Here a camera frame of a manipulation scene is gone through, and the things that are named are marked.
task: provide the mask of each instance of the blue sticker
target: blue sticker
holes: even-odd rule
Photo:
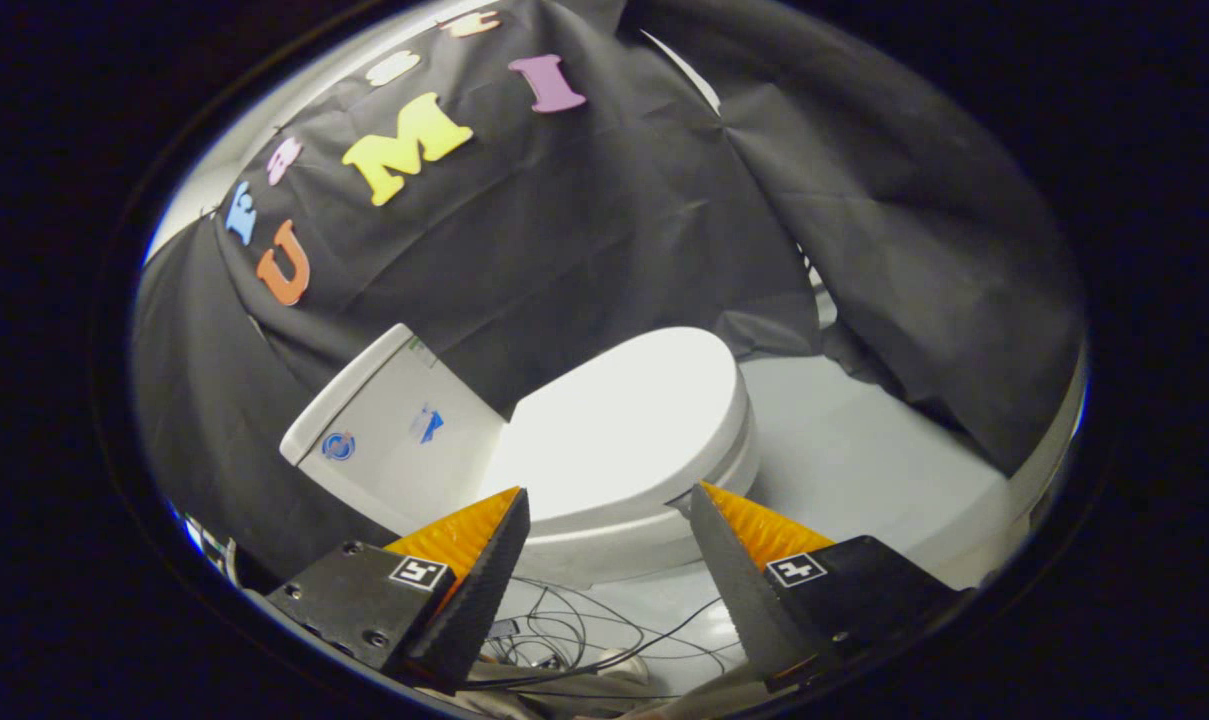
[[[355,439],[351,432],[334,432],[324,439],[320,453],[329,460],[345,460],[355,454]]]
[[[253,238],[253,223],[258,221],[258,210],[253,210],[253,196],[248,194],[248,181],[239,182],[226,210],[226,228],[239,233],[241,240],[248,245]]]
[[[444,424],[444,418],[440,418],[439,411],[432,410],[430,420],[429,423],[426,424],[426,434],[424,436],[422,436],[422,442],[420,442],[418,445],[426,445],[427,442],[430,442],[430,440],[435,437],[435,430],[438,430],[439,426],[442,424]]]
[[[435,439],[435,430],[442,424],[444,418],[440,418],[439,411],[432,410],[429,405],[424,405],[421,413],[413,418],[412,425],[409,425],[409,429],[418,436],[417,445],[426,445]]]

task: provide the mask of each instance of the toilet lid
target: toilet lid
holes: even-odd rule
[[[747,410],[736,361],[713,333],[642,333],[516,405],[485,492],[527,487],[539,533],[644,518],[706,478]]]

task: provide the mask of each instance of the toilet bowl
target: toilet bowl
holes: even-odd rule
[[[322,389],[280,453],[400,536],[525,487],[531,529],[516,574],[572,587],[695,561],[692,529],[667,503],[699,480],[745,493],[759,470],[731,353],[686,327],[569,370],[508,423],[395,325]]]

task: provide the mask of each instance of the toilet tank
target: toilet tank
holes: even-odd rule
[[[398,534],[476,497],[505,420],[398,324],[322,389],[280,453]]]

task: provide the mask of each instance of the yellow letter m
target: yellow letter m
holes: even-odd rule
[[[416,176],[422,158],[435,159],[472,140],[472,128],[458,127],[439,109],[439,95],[426,92],[399,110],[399,137],[365,135],[342,156],[343,166],[354,166],[372,188],[372,204],[384,205],[404,187],[404,178],[393,176],[388,168]],[[417,155],[417,146],[422,155]]]

